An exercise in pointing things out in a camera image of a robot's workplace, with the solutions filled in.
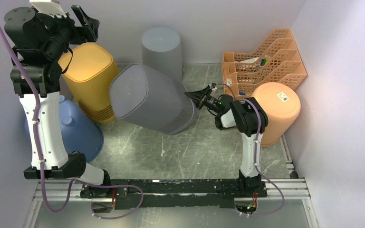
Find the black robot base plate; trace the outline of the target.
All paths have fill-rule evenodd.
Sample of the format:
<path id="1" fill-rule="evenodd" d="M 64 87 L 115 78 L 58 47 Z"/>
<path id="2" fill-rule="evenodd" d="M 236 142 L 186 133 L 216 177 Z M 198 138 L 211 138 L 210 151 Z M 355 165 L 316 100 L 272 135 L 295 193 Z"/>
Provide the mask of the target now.
<path id="1" fill-rule="evenodd" d="M 267 197 L 260 177 L 236 179 L 112 179 L 102 188 L 84 185 L 83 199 L 115 200 L 115 209 L 218 206 L 235 208 L 235 198 Z"/>

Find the dark grey ribbed bin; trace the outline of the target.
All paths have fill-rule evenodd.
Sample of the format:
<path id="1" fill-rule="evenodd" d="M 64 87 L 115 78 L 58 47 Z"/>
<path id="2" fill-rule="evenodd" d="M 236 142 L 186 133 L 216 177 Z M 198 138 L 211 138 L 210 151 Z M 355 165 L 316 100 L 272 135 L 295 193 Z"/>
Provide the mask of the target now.
<path id="1" fill-rule="evenodd" d="M 138 62 L 125 67 L 112 81 L 110 102 L 117 119 L 174 135 L 197 117 L 183 82 Z"/>

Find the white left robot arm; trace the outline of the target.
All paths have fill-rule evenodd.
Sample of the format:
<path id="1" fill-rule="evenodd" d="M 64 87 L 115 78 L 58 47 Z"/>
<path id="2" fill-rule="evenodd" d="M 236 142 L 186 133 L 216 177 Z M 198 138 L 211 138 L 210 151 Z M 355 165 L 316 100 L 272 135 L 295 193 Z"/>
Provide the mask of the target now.
<path id="1" fill-rule="evenodd" d="M 26 179 L 75 178 L 105 198 L 113 190 L 108 172 L 88 164 L 79 151 L 67 153 L 61 136 L 59 78 L 66 69 L 58 61 L 70 45 L 96 42 L 99 28 L 99 21 L 81 6 L 71 8 L 80 26 L 54 0 L 33 0 L 30 7 L 12 9 L 4 17 L 4 31 L 12 41 L 10 77 L 32 142 L 31 166 L 23 174 Z"/>

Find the light grey plastic bin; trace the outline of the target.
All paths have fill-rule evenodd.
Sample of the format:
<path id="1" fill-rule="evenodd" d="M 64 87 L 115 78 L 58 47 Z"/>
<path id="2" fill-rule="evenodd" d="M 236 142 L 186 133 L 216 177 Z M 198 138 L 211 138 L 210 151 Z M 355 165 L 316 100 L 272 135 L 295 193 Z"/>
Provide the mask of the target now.
<path id="1" fill-rule="evenodd" d="M 183 79 L 183 55 L 181 37 L 169 27 L 154 27 L 141 38 L 144 65 L 170 76 Z"/>

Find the orange plastic bin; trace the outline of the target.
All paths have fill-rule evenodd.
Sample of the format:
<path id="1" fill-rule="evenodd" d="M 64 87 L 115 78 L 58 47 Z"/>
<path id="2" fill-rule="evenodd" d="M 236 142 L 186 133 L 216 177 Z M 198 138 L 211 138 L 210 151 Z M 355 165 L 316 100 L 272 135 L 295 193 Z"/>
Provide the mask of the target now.
<path id="1" fill-rule="evenodd" d="M 261 145 L 273 145 L 299 116 L 300 99 L 294 90 L 275 82 L 260 85 L 252 96 L 268 116 L 268 126 L 265 127 Z"/>

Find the blue plastic bin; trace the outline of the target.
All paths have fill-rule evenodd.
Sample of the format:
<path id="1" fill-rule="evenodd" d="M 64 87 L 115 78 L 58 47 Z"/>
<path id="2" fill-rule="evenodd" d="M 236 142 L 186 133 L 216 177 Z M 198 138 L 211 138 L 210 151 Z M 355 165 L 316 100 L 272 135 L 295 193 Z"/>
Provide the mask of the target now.
<path id="1" fill-rule="evenodd" d="M 45 168 L 61 167 L 68 154 L 82 153 L 91 162 L 102 149 L 101 130 L 72 101 L 58 92 L 40 98 L 38 136 Z"/>

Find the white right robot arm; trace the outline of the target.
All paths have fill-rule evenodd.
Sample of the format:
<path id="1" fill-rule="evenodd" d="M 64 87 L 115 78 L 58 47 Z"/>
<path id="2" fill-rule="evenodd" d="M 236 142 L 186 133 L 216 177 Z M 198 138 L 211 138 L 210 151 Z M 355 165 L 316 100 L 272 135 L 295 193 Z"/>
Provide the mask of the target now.
<path id="1" fill-rule="evenodd" d="M 260 141 L 268 117 L 253 97 L 235 100 L 231 95 L 215 98 L 213 88 L 207 86 L 198 91 L 185 92 L 197 109 L 206 107 L 214 115 L 215 126 L 219 130 L 237 128 L 242 136 L 242 162 L 237 189 L 240 195 L 250 196 L 256 187 L 263 184 L 260 174 Z"/>

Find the yellow mesh plastic bin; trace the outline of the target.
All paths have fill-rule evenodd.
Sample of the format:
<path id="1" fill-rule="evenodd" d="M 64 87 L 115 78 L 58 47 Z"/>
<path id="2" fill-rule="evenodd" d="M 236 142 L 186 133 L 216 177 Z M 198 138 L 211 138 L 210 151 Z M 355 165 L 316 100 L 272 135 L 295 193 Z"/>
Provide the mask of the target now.
<path id="1" fill-rule="evenodd" d="M 110 103 L 110 85 L 119 74 L 113 56 L 96 43 L 85 43 L 58 61 L 74 99 L 81 110 L 98 123 L 115 119 Z"/>

